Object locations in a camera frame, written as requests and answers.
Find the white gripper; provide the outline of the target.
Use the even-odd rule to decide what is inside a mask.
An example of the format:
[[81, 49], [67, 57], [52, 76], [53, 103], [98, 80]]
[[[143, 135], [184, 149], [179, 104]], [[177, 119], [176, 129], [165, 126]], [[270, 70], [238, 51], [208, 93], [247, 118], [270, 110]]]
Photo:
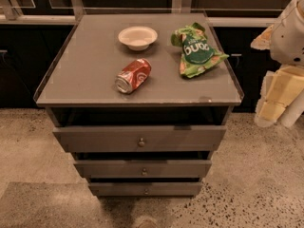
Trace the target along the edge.
[[[270, 48], [273, 25], [256, 37], [250, 47], [258, 50]], [[263, 78], [260, 99], [256, 105], [255, 123], [269, 127], [279, 122], [286, 108], [304, 90], [304, 67], [282, 65], [276, 72], [268, 71]]]

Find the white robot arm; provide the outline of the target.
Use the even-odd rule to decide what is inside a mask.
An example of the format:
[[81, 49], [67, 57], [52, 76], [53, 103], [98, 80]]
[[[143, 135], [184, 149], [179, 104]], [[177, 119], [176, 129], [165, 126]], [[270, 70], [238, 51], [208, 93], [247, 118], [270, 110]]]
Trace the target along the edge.
[[263, 78], [255, 123], [269, 127], [280, 121], [291, 127], [304, 108], [304, 0], [292, 0], [251, 47], [269, 49], [280, 63], [276, 72], [268, 71]]

